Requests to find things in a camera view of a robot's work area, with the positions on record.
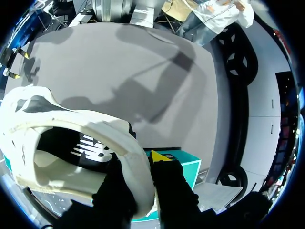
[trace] white jacket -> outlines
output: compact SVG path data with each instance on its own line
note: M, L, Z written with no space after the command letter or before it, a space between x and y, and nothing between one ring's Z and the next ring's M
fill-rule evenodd
M253 24L254 11L247 0L240 0L245 5L245 10L240 12L234 5L234 0L229 4L221 5L223 0L209 0L201 3L196 10L195 15L213 32L220 34L225 27L237 21L248 28ZM207 7L211 6L214 12L211 13Z

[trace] black tire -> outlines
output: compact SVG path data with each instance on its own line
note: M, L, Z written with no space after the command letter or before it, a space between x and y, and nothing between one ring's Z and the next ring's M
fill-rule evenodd
M236 178L235 181L229 179L229 175ZM221 182L222 185L231 187L242 187L241 192L232 200L232 203L239 201L245 194L248 186L248 177L244 169L240 166L234 169L223 168L220 172L216 184Z

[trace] white sneaker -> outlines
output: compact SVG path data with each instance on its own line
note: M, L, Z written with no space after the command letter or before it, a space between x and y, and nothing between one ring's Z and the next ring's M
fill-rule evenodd
M73 165L37 149L42 134L57 127L67 128L90 136L115 152L137 203L134 219L151 210L154 187L149 161L128 133L128 122L98 112L66 109L55 101L48 88L34 86L10 91L1 104L0 119L0 147L17 184L41 192L92 198L105 178L104 173Z

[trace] shoe insole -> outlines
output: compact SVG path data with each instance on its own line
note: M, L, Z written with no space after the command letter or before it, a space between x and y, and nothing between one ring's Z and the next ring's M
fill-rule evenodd
M135 137L130 125L129 133ZM72 165L107 173L109 161L116 154L103 143L74 130L53 127L41 134L37 150L48 152Z

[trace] jeans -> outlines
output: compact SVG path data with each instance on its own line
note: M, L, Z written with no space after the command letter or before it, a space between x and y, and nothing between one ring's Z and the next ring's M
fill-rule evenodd
M217 33L206 27L193 12L189 14L176 34L200 46L204 46L217 36Z

